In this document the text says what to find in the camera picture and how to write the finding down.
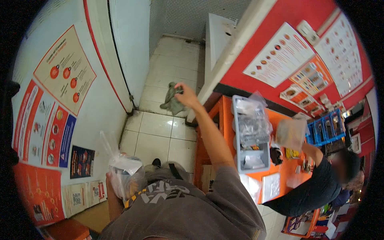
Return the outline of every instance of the shoe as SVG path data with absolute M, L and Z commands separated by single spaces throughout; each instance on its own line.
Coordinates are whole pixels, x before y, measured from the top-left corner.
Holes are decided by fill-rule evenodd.
M 157 166 L 157 167 L 161 167 L 160 159 L 156 158 L 155 160 L 153 160 L 152 165 Z

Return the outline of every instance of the poster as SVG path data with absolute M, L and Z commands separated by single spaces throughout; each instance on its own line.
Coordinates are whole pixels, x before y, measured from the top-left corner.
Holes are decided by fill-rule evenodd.
M 340 14 L 314 48 L 328 67 L 340 97 L 362 83 L 357 41 L 344 14 Z
M 297 83 L 311 96 L 333 83 L 331 74 L 317 54 L 293 74 L 290 80 Z
M 36 226 L 63 220 L 61 204 L 61 173 L 18 163 L 14 168 L 15 181 L 24 207 Z
M 31 80 L 19 109 L 13 149 L 30 165 L 68 167 L 75 123 L 74 116 Z
M 283 23 L 243 73 L 275 88 L 314 55 L 300 34 Z
M 92 207 L 107 200 L 105 182 L 98 180 L 89 182 L 87 185 L 88 206 Z
M 289 88 L 281 92 L 280 98 L 296 105 L 306 113 L 311 113 L 313 110 L 324 109 L 312 96 L 296 84 L 292 84 Z
M 87 183 L 62 187 L 64 209 L 67 218 L 88 208 L 86 187 Z
M 74 25 L 51 46 L 33 75 L 77 116 L 96 74 L 80 45 Z
M 72 146 L 70 179 L 92 177 L 95 151 Z

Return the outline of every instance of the gray plastic tray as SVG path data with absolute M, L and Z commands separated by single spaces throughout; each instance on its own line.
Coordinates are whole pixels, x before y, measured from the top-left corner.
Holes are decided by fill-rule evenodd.
M 259 144 L 260 150 L 255 150 L 255 151 L 242 151 L 240 147 L 240 134 L 239 134 L 239 125 L 238 125 L 238 113 L 237 113 L 237 108 L 236 108 L 236 100 L 237 99 L 243 99 L 246 101 L 254 101 L 252 99 L 248 99 L 245 97 L 241 97 L 238 95 L 233 95 L 232 97 L 232 110 L 233 110 L 233 116 L 235 120 L 235 132 L 236 132 L 236 156 L 235 156 L 235 164 L 237 165 L 237 171 L 239 173 L 254 173 L 254 172 L 263 172 L 263 171 L 268 171 L 270 168 L 271 160 L 270 160 L 270 154 L 269 154 L 269 141 L 266 143 L 261 143 Z M 245 156 L 247 155 L 258 155 L 261 154 L 261 160 L 264 163 L 264 167 L 261 168 L 256 168 L 256 169 L 245 169 L 244 168 L 244 163 L 245 163 Z

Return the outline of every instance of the qr code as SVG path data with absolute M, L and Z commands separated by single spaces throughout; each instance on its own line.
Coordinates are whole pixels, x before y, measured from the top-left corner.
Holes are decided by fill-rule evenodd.
M 80 193 L 73 193 L 72 197 L 73 197 L 73 205 L 74 206 L 81 204 Z
M 94 197 L 98 197 L 99 196 L 99 188 L 95 187 L 95 190 L 93 191 L 93 193 L 94 193 Z

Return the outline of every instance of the gray t-shirt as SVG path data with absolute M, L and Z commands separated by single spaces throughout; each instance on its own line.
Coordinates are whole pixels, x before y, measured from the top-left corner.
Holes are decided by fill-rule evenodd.
M 129 200 L 100 239 L 265 239 L 262 216 L 235 169 L 221 167 L 212 189 L 205 195 L 182 180 L 153 183 Z

